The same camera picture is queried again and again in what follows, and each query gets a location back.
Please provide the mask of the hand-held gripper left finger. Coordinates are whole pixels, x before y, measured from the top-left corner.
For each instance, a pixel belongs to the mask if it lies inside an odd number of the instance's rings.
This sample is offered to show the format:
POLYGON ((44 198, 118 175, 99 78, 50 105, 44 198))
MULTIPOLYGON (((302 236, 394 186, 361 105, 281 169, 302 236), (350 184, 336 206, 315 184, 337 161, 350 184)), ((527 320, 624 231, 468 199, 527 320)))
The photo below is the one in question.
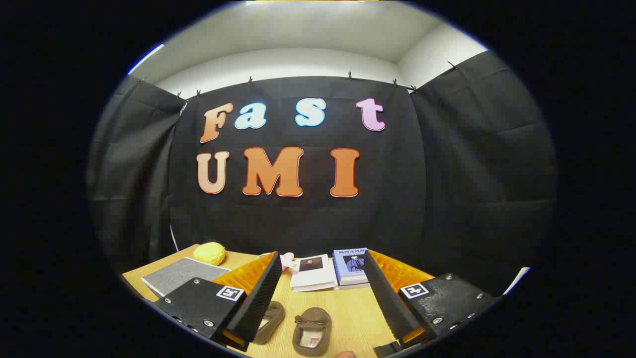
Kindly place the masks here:
POLYGON ((281 273, 280 255, 274 251, 216 279, 192 276, 154 306, 204 339, 245 352, 281 273))

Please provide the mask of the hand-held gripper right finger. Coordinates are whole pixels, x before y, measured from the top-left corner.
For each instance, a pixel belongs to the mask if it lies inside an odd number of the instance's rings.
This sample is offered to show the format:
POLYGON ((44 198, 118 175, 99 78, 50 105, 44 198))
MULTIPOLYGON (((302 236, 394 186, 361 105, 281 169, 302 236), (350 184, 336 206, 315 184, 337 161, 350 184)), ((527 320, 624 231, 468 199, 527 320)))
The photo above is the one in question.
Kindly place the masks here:
POLYGON ((364 253, 364 272, 401 348, 449 335, 497 300, 454 273, 432 276, 375 250, 364 253))

